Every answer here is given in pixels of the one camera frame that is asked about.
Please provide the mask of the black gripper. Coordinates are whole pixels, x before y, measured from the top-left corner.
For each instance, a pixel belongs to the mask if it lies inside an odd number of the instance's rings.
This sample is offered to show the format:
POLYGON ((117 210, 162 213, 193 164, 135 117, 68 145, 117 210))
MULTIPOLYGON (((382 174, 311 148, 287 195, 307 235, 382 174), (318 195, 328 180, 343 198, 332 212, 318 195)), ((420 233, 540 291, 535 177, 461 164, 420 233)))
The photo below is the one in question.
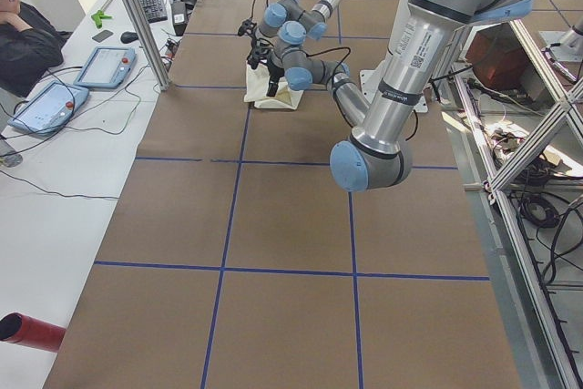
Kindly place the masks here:
POLYGON ((275 97, 277 95, 277 92, 279 89, 280 80, 283 77, 283 68, 277 66, 271 60, 268 60, 266 62, 266 66, 268 68, 268 73, 269 73, 268 89, 267 89, 266 97, 275 97))
POLYGON ((259 64, 265 65, 272 52, 273 44, 264 38, 252 39, 251 50, 247 56, 247 64, 251 68, 257 68, 259 64))

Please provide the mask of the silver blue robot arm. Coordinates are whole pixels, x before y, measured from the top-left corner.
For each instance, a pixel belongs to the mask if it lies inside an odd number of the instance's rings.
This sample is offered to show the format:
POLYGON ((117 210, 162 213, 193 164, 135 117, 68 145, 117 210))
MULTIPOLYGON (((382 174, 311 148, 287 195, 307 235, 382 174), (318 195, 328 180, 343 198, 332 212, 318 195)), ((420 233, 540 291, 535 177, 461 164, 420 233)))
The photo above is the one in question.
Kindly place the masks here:
POLYGON ((298 0, 267 7, 257 26, 259 39, 273 46, 267 55, 271 81, 285 79, 292 90, 325 86, 350 125, 350 137, 331 151, 335 182, 349 192, 386 188, 410 173, 412 157, 404 124, 435 72, 454 32, 465 26, 498 24, 527 15, 534 0, 400 0, 408 13, 394 26, 374 96, 367 98, 341 63, 309 58, 306 39, 318 39, 342 0, 319 0, 311 9, 298 0))
POLYGON ((300 0, 277 0, 268 4, 260 21, 248 18, 240 25, 238 35, 251 38, 247 64, 255 69, 270 56, 281 56, 285 49, 301 48, 307 39, 321 39, 341 1, 318 0, 308 9, 300 0))

